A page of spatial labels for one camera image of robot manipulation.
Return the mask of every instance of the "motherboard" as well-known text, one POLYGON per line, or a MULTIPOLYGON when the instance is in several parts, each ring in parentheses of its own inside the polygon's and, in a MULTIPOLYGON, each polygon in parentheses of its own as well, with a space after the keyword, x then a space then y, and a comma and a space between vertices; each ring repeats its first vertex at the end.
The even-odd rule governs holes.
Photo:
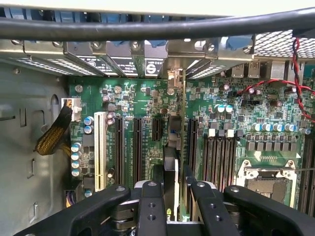
MULTIPOLYGON (((304 71, 310 88, 313 68, 304 71)), ((82 181, 85 197, 113 183, 132 188, 154 177, 165 147, 172 147, 177 156, 183 150, 180 159, 196 179, 220 191, 237 184, 297 208, 301 175, 295 170, 311 123, 290 86, 272 83, 238 94, 258 81, 188 80, 183 108, 183 93, 168 89, 167 80, 71 77, 69 95, 82 107, 81 120, 71 123, 73 178, 82 181)), ((310 114, 313 99, 305 93, 310 114)))

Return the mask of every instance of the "black cable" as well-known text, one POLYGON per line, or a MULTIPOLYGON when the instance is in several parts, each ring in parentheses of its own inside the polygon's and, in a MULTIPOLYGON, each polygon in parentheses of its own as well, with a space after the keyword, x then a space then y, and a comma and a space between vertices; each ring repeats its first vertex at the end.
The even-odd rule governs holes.
POLYGON ((56 23, 0 18, 0 38, 43 41, 126 41, 246 35, 315 25, 315 7, 250 17, 162 23, 56 23))

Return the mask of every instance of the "white connector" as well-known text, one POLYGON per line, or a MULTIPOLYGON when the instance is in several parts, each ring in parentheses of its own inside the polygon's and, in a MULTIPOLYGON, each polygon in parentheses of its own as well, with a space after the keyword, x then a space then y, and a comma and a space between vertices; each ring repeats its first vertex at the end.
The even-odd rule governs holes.
POLYGON ((62 98, 61 99, 61 107, 64 104, 70 103, 70 108, 72 109, 71 121, 80 121, 81 120, 81 99, 80 98, 62 98))
POLYGON ((106 187, 106 116, 107 112, 94 113, 95 192, 106 187))

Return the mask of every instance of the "white pci slot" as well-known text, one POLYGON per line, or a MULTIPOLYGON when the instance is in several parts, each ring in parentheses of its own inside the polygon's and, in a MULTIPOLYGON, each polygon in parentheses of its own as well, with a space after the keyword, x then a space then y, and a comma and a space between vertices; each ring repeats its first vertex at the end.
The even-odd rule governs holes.
POLYGON ((95 192, 106 187, 106 116, 107 112, 94 113, 95 192))

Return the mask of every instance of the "black expansion slot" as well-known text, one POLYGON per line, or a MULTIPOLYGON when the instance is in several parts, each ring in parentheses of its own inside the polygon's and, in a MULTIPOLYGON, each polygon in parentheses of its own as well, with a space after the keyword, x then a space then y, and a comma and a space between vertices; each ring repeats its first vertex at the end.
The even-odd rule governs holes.
POLYGON ((134 183, 142 180, 142 118, 133 119, 134 183))
POLYGON ((123 117, 116 118, 115 121, 115 158, 116 158, 116 183, 125 183, 125 123, 123 117))
MULTIPOLYGON (((305 137, 303 168, 315 168, 314 136, 305 137)), ((302 171, 298 210, 314 217, 315 207, 315 171, 302 171)))
POLYGON ((198 119, 189 119, 188 123, 188 163, 195 174, 196 155, 197 155, 197 139, 198 139, 198 119))
POLYGON ((163 135, 163 122, 161 118, 152 119, 152 141, 160 141, 163 135))
POLYGON ((233 183, 236 154, 235 138, 213 137, 204 140, 203 180, 219 191, 233 183))

